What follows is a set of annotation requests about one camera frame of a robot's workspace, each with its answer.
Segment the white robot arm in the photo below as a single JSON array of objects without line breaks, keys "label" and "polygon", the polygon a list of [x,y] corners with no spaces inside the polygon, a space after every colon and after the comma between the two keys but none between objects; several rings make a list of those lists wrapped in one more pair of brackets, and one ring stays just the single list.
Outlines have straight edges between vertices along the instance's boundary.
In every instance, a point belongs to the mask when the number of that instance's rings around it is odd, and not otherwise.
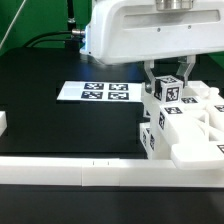
[{"label": "white robot arm", "polygon": [[85,52],[110,65],[180,59],[188,77],[198,54],[224,51],[224,0],[99,0]]}]

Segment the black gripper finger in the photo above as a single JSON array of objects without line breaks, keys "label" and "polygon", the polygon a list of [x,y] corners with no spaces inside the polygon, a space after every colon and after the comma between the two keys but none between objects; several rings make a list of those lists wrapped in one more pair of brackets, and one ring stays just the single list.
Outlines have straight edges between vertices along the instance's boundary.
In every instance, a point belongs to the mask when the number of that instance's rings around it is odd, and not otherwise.
[{"label": "black gripper finger", "polygon": [[145,81],[145,90],[147,93],[152,94],[155,90],[155,76],[152,72],[154,68],[154,61],[149,60],[144,62],[144,70],[147,75],[147,80]]},{"label": "black gripper finger", "polygon": [[196,63],[196,56],[181,56],[178,58],[178,62],[180,63],[180,66],[177,70],[176,76],[184,83],[184,85],[187,85],[188,77]]}]

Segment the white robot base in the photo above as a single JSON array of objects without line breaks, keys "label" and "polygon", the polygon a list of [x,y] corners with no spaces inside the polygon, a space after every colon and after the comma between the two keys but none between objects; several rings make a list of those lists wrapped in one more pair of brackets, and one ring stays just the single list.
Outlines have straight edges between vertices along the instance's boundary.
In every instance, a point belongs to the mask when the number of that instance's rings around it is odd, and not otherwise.
[{"label": "white robot base", "polygon": [[88,24],[85,27],[85,37],[83,38],[83,46],[80,49],[80,53],[84,55],[91,54],[91,25]]}]

